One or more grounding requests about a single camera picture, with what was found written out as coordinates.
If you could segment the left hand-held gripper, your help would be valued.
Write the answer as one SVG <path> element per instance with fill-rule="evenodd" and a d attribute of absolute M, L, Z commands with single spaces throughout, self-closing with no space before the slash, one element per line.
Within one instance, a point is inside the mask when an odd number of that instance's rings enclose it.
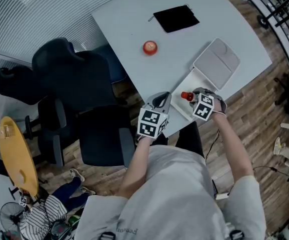
<path fill-rule="evenodd" d="M 172 94 L 170 92 L 162 91 L 151 95 L 146 100 L 138 116 L 136 143 L 144 137 L 148 137 L 152 145 L 168 144 L 168 138 L 165 137 L 163 131 L 169 122 L 168 113 L 171 99 Z M 155 110 L 156 108 L 162 109 L 162 112 Z"/>

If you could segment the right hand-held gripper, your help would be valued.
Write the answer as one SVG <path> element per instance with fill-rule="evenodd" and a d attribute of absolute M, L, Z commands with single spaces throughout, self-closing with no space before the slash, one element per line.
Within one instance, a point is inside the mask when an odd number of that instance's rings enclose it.
<path fill-rule="evenodd" d="M 221 96 L 203 87 L 198 87 L 192 92 L 195 94 L 196 100 L 190 101 L 189 104 L 194 117 L 207 121 L 214 113 L 226 115 L 228 106 Z"/>

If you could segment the red-capped bottle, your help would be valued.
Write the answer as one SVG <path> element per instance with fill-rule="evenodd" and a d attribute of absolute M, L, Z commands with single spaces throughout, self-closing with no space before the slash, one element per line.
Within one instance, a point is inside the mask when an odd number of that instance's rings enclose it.
<path fill-rule="evenodd" d="M 185 92 L 181 93 L 181 98 L 187 100 L 188 102 L 194 102 L 196 100 L 196 95 L 193 92 Z"/>

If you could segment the white box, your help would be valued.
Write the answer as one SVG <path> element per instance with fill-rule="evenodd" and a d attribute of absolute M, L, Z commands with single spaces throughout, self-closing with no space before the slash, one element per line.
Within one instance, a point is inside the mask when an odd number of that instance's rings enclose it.
<path fill-rule="evenodd" d="M 194 60 L 188 75 L 172 92 L 171 105 L 191 122 L 194 119 L 193 108 L 181 98 L 181 93 L 191 92 L 199 87 L 213 92 L 221 91 L 240 63 L 241 60 L 231 47 L 220 38 L 215 38 Z"/>

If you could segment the person's left forearm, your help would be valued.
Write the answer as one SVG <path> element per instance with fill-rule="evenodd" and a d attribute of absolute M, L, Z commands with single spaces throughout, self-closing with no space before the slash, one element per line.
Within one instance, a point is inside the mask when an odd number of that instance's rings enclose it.
<path fill-rule="evenodd" d="M 139 140 L 116 194 L 117 196 L 129 199 L 146 182 L 151 142 L 149 137 Z"/>

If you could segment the person's right forearm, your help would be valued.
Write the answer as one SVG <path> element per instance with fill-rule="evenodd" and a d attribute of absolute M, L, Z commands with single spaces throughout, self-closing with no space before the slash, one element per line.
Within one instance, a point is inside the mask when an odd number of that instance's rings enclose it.
<path fill-rule="evenodd" d="M 222 137 L 226 158 L 231 168 L 234 182 L 236 183 L 245 176 L 254 176 L 252 163 L 247 150 L 230 125 L 227 117 L 217 112 L 211 117 Z"/>

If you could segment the person's black trousers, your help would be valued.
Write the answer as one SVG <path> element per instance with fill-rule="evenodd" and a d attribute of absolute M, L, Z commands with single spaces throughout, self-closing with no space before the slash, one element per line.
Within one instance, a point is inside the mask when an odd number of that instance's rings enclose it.
<path fill-rule="evenodd" d="M 168 145 L 169 139 L 162 133 L 149 149 L 151 157 L 164 161 L 205 163 L 202 142 L 196 122 L 179 131 L 175 146 Z"/>

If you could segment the red apple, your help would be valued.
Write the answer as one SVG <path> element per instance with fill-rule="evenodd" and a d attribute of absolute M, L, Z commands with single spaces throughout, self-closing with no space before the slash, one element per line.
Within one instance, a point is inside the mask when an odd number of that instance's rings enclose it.
<path fill-rule="evenodd" d="M 155 41 L 148 40 L 143 44 L 142 50 L 146 56 L 153 56 L 158 51 L 158 45 Z"/>

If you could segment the black fabric pouch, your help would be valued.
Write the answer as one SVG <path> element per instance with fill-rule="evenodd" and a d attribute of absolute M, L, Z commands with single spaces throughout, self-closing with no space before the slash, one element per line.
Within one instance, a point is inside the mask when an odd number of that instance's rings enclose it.
<path fill-rule="evenodd" d="M 190 28 L 200 23 L 192 9 L 187 5 L 154 12 L 149 22 L 155 18 L 166 33 Z"/>

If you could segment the person's grey shirt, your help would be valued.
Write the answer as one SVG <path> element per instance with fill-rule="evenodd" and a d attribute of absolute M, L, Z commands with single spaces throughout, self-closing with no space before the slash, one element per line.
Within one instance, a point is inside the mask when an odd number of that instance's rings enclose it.
<path fill-rule="evenodd" d="M 225 240 L 231 230 L 264 240 L 266 220 L 259 183 L 240 178 L 223 207 L 214 198 L 204 158 L 166 145 L 149 150 L 145 183 L 130 197 L 88 198 L 74 240 Z"/>

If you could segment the round wooden table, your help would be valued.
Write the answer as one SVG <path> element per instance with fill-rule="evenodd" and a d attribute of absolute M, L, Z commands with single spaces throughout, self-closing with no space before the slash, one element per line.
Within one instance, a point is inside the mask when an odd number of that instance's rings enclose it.
<path fill-rule="evenodd" d="M 39 192 L 39 181 L 29 146 L 11 117 L 5 116 L 1 119 L 0 126 L 5 124 L 14 125 L 15 130 L 15 136 L 6 139 L 0 136 L 0 156 L 5 169 L 16 187 L 27 191 L 31 197 L 36 197 Z M 19 170 L 25 174 L 24 184 L 18 182 Z"/>

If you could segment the black backpack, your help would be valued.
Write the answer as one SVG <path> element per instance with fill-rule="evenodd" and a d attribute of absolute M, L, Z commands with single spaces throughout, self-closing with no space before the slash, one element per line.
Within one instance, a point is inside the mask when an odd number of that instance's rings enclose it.
<path fill-rule="evenodd" d="M 55 221 L 43 240 L 66 240 L 71 231 L 72 227 L 67 223 Z"/>

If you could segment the black floor fan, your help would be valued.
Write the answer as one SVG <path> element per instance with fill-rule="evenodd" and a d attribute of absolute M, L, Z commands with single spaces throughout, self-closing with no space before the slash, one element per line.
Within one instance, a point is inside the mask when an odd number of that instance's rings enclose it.
<path fill-rule="evenodd" d="M 0 223 L 5 231 L 18 232 L 25 209 L 16 202 L 7 202 L 0 209 Z"/>

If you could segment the black stanchion post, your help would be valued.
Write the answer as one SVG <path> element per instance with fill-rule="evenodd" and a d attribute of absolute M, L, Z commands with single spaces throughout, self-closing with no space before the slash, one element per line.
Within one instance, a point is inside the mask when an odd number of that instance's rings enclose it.
<path fill-rule="evenodd" d="M 265 29 L 268 29 L 269 28 L 269 19 L 278 14 L 283 8 L 284 6 L 286 5 L 286 2 L 283 2 L 282 4 L 280 4 L 276 9 L 274 9 L 268 16 L 263 16 L 263 15 L 257 15 L 256 16 L 256 19 L 258 21 L 258 23 L 260 24 L 261 27 L 265 28 Z"/>

